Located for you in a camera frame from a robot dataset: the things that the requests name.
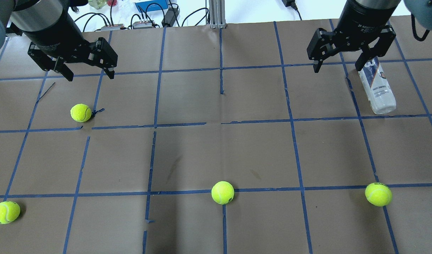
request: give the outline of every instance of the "white bottle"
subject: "white bottle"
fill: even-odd
[[[396,109],[395,96],[378,58],[367,62],[359,71],[359,76],[375,114],[387,114]]]

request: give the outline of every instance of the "metal frame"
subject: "metal frame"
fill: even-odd
[[[226,28],[226,2],[225,0],[210,1],[210,28]]]

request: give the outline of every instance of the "grid square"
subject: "grid square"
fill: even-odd
[[[408,62],[421,95],[432,114],[432,61]]]
[[[42,80],[0,81],[0,130],[28,128]]]
[[[158,74],[116,75],[104,78],[98,95],[96,126],[153,124]]]
[[[31,40],[26,36],[11,37],[8,40],[0,61],[0,79],[44,77],[45,71],[28,56]]]
[[[152,191],[210,189],[224,179],[221,124],[159,128]]]
[[[224,71],[222,122],[289,118],[280,68]]]
[[[364,120],[384,183],[432,183],[432,126],[426,117]]]
[[[387,206],[400,252],[432,253],[432,187],[394,188]]]
[[[223,253],[221,206],[209,193],[155,195],[146,253]]]
[[[85,143],[78,132],[29,133],[10,194],[74,193]]]
[[[0,254],[62,253],[73,198],[15,198],[17,220],[0,225]]]
[[[130,71],[157,71],[160,68],[162,39],[163,29],[113,31],[111,46],[119,55],[116,74]]]
[[[224,176],[235,188],[298,187],[289,122],[222,127]]]
[[[73,82],[65,78],[47,79],[43,86],[42,95],[56,82],[50,91],[43,96],[36,109],[32,121],[32,129],[70,128],[82,126],[82,122],[75,122],[70,116],[70,109],[76,104],[83,103],[93,107],[98,77],[76,77]]]
[[[318,28],[332,31],[329,20],[327,19],[277,22],[277,31],[280,36],[283,61],[285,64],[313,62],[308,59],[307,47]],[[325,60],[325,62],[328,63],[341,61],[342,59],[339,54]]]
[[[103,37],[106,40],[109,40],[109,31],[103,31],[103,32],[84,32],[83,33],[83,37],[88,42],[95,42],[99,37]],[[67,65],[67,67],[69,67],[69,69],[75,75],[79,75],[79,74],[100,74],[100,72],[102,71],[100,68],[98,68],[96,66],[90,66],[90,65],[85,64],[85,63],[73,63],[73,64],[66,64],[66,65]],[[62,74],[61,73],[56,73],[54,71],[50,71],[50,72],[48,72],[48,76],[62,76]]]
[[[299,191],[237,193],[227,205],[227,252],[308,253]]]
[[[295,122],[295,133],[305,186],[374,182],[358,120]]]
[[[93,131],[79,191],[147,191],[152,138],[147,128]]]
[[[432,32],[424,42],[418,42],[412,34],[411,17],[396,16],[390,18],[390,24],[396,32],[396,38],[406,59],[432,58]],[[417,34],[422,36],[425,32],[418,21],[415,22]]]
[[[145,202],[145,196],[79,197],[67,253],[142,253]]]
[[[163,69],[219,67],[219,29],[210,26],[166,29]]]
[[[306,191],[305,201],[313,253],[394,253],[384,212],[364,189]]]
[[[222,59],[224,67],[281,64],[274,24],[228,24],[222,30]]]
[[[294,119],[357,116],[342,65],[324,66],[319,73],[311,66],[285,72]]]
[[[4,195],[25,133],[0,133],[0,195]]]
[[[220,123],[219,71],[163,73],[158,124]]]
[[[403,73],[406,69],[404,63],[381,63],[387,81],[392,88],[396,100],[396,109],[385,115],[418,115],[425,114],[425,109],[416,93],[410,76]],[[371,110],[370,102],[366,96],[365,89],[354,65],[347,65],[349,79],[356,95],[356,100],[362,116],[375,116]]]

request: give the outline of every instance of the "blue box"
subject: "blue box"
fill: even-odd
[[[136,8],[139,12],[142,12],[140,10],[139,7],[141,7],[143,10],[145,10],[147,8],[147,5],[151,4],[151,3],[157,3],[159,5],[161,5],[161,7],[163,7],[164,12],[166,13],[167,9],[168,9],[168,1],[167,0],[156,0],[156,1],[144,1],[144,2],[140,2],[140,3],[135,3]],[[161,10],[161,8],[158,5],[151,5],[149,7],[148,11],[153,11],[153,10]]]

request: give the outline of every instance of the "tennis ball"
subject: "tennis ball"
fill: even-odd
[[[92,116],[92,111],[85,104],[76,104],[70,110],[70,115],[76,122],[86,122]]]
[[[220,204],[225,205],[232,201],[235,191],[230,183],[221,181],[216,183],[211,189],[211,197],[213,200]]]
[[[392,192],[383,183],[370,183],[365,189],[365,196],[375,206],[386,206],[392,202]]]
[[[12,201],[0,203],[0,224],[11,223],[20,215],[20,206]]]

